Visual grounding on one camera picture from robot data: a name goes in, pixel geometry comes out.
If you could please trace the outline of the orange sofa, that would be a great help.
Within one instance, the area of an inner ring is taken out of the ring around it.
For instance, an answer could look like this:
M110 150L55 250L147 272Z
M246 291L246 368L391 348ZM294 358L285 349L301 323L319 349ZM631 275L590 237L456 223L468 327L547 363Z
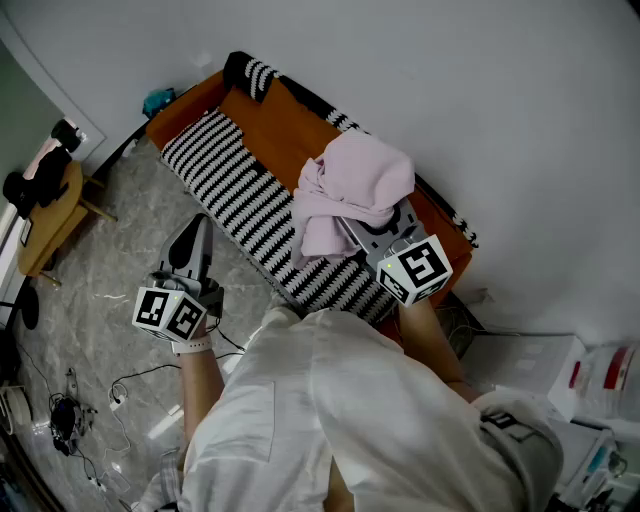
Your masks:
M206 112L214 109L239 126L244 134L245 147L289 191L292 198L307 160L319 157L332 140L344 133L298 103L278 79L272 82L263 102L258 103L235 86L228 90L224 85L222 69L158 113L147 126L147 135L161 153L168 142ZM447 284L437 293L425 298L436 306L443 302L463 275L474 248L450 218L418 188L416 178L419 174L415 165L414 171L414 191L404 199L409 200L426 233L438 237L453 269L453 275ZM361 248L350 257L356 258L370 273ZM394 300L394 309L402 305L395 298ZM381 322L372 326L384 334L391 334L393 310Z

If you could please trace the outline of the black white striped seat blanket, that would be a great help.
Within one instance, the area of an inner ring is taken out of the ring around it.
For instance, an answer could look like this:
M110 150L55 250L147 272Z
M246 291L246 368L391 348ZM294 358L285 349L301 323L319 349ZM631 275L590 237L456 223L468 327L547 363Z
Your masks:
M305 313L325 308L376 325L395 306L356 258L291 263L289 191L252 155L239 126L217 109L168 142L164 163L274 288Z

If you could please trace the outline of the round wooden side table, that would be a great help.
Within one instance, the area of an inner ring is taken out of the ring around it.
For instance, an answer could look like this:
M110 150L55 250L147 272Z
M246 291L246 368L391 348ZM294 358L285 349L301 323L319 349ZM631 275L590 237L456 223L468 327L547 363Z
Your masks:
M109 221L117 221L116 217L83 198L83 187L87 183L105 188L102 182L86 176L81 164L72 160L63 174L62 185L67 188L60 198L46 208L36 205L31 211L28 217L29 223L23 225L24 228L30 228L28 237L25 242L18 242L17 266L22 275L31 278L41 277L53 286L60 287L61 283L47 275L45 271L45 264L49 262L54 252L60 248L89 212L96 213Z

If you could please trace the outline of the clear container with red label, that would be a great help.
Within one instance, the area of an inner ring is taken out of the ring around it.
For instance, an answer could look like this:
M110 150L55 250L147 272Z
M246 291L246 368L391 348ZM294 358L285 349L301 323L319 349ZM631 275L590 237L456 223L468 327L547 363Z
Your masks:
M640 342L602 345L576 363L577 416L640 422Z

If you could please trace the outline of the black stool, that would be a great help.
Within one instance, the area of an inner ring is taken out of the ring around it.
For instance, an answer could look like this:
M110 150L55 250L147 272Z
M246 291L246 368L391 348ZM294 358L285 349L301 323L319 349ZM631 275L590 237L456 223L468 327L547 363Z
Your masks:
M16 307L20 311L26 329L34 330L39 320L39 300L36 290L25 286L19 293Z

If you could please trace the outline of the person's right forearm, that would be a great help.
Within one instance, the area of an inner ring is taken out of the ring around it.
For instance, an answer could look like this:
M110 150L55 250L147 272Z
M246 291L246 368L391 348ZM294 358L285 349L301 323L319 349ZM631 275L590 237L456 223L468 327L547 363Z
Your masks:
M479 394L465 381L463 369L442 330L430 302L400 306L399 333L405 354L432 370L438 378L469 403Z

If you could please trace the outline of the white cardboard box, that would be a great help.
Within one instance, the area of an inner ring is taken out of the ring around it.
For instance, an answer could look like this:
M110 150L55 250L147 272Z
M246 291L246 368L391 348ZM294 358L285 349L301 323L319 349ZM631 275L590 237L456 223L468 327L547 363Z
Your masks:
M574 335L478 335L461 363L477 390L527 397L547 416L569 422L576 415L574 382L585 354Z

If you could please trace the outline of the pink cloth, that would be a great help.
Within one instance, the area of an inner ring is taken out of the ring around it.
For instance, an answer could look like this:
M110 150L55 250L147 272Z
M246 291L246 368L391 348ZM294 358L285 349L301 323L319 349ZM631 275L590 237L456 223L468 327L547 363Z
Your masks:
M355 255L360 245L339 219L381 228L414 188L414 165L405 153L356 129L342 133L302 167L291 206L292 266Z

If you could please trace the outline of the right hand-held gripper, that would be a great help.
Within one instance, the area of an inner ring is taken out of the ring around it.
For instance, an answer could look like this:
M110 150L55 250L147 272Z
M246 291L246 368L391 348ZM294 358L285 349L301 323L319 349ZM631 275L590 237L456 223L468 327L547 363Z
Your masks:
M426 233L408 199L394 206L380 228L345 217L339 221L364 251L372 276L405 307L437 293L453 275L440 240Z

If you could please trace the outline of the person's left forearm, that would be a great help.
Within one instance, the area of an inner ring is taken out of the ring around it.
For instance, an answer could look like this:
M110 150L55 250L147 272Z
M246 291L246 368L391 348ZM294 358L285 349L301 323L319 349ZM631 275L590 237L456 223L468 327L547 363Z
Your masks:
M219 400L224 381L211 348L199 352L180 353L183 386L184 432L190 443L198 425Z

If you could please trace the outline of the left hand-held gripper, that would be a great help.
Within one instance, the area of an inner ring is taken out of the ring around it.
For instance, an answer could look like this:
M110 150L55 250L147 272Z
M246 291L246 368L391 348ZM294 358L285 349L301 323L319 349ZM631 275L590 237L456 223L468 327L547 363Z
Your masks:
M139 288L132 325L172 344L205 344L197 334L208 316L222 316L224 289L208 275L213 222L197 214L163 244L156 269Z

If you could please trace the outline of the white round appliance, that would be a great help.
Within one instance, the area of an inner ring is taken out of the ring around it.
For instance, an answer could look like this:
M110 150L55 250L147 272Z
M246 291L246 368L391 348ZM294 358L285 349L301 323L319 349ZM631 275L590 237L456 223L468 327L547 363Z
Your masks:
M13 435L18 427L29 426L32 413L22 385L0 387L0 427Z

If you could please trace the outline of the black bag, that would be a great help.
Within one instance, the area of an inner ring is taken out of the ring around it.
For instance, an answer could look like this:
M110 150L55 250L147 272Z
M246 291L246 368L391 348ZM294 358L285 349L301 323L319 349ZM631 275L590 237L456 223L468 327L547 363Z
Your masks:
M71 155L63 147L55 147L39 161L31 179L19 172L11 172L6 177L3 195L16 207L20 218L26 219L36 205L45 208L62 195L64 171L71 161Z

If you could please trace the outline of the person's white shirt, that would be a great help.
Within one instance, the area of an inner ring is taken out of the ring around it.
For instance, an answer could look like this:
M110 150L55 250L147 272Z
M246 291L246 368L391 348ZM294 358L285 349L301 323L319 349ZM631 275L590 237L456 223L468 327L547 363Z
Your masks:
M134 512L545 512L562 472L530 401L469 403L346 312L269 310L222 378Z

